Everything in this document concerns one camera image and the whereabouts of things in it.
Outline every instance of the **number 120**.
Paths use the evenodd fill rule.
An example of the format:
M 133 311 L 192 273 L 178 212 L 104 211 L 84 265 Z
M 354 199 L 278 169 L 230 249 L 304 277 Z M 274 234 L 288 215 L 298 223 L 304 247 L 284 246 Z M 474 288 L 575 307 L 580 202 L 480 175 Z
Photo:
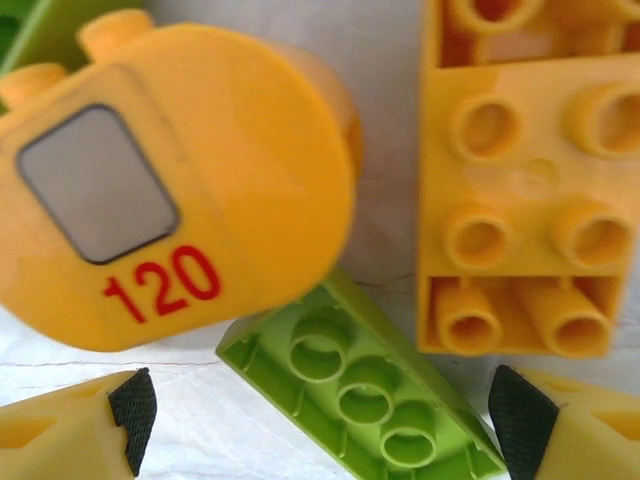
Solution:
M 183 261 L 191 258 L 202 269 L 208 280 L 206 288 L 200 288 L 189 277 Z M 177 248 L 171 255 L 171 265 L 176 277 L 184 288 L 198 300 L 213 300 L 220 294 L 220 279 L 204 253 L 192 246 Z M 145 286 L 149 277 L 156 276 L 160 279 L 160 286 L 156 294 L 155 310 L 158 316 L 163 317 L 189 307 L 189 302 L 184 298 L 170 298 L 172 279 L 167 270 L 155 262 L 145 262 L 138 265 L 133 273 L 137 285 Z M 122 284 L 115 277 L 109 277 L 107 288 L 102 292 L 106 297 L 118 297 L 136 322 L 146 323 L 147 319 L 140 311 L 131 296 L 126 292 Z

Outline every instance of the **gray window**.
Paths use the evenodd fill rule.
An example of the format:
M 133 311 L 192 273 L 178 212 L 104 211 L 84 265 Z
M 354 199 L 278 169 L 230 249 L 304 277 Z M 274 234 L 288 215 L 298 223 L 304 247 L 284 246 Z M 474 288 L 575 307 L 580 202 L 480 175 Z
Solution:
M 78 253 L 103 264 L 172 233 L 178 212 L 124 122 L 92 106 L 20 152 L 18 168 Z

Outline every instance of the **lime green brick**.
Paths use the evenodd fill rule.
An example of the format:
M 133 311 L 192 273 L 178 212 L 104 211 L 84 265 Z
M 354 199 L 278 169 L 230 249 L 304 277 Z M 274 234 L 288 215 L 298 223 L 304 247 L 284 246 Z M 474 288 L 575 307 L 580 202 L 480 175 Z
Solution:
M 343 272 L 236 321 L 222 360 L 363 480 L 481 480 L 504 462 L 470 405 Z
M 87 62 L 76 42 L 78 29 L 110 11 L 142 5 L 142 0 L 1 0 L 0 75 L 42 62 L 77 70 Z

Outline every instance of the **white surface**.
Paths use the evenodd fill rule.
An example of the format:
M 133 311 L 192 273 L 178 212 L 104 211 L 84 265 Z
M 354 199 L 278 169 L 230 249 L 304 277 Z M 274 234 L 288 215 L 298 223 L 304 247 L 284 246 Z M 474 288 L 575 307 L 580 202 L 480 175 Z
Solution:
M 306 47 L 351 87 L 364 117 L 367 160 L 343 263 L 412 335 L 418 0 L 156 0 L 150 6 L 162 23 L 223 25 Z M 640 394 L 638 285 L 636 274 L 616 349 L 606 360 L 435 360 L 480 409 L 498 360 Z M 2 311 L 0 327 L 0 405 L 123 369 L 151 368 L 160 411 L 142 479 L 351 478 L 215 357 L 226 325 L 117 355 L 54 344 Z

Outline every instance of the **black rubber piece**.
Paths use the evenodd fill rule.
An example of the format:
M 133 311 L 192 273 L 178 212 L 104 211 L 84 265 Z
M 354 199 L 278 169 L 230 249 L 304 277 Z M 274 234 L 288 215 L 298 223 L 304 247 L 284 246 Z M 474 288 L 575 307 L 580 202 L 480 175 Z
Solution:
M 149 369 L 138 370 L 109 395 L 109 403 L 116 425 L 127 431 L 125 454 L 131 472 L 137 477 L 158 412 Z
M 498 367 L 489 394 L 489 414 L 512 480 L 535 480 L 559 408 L 510 367 Z

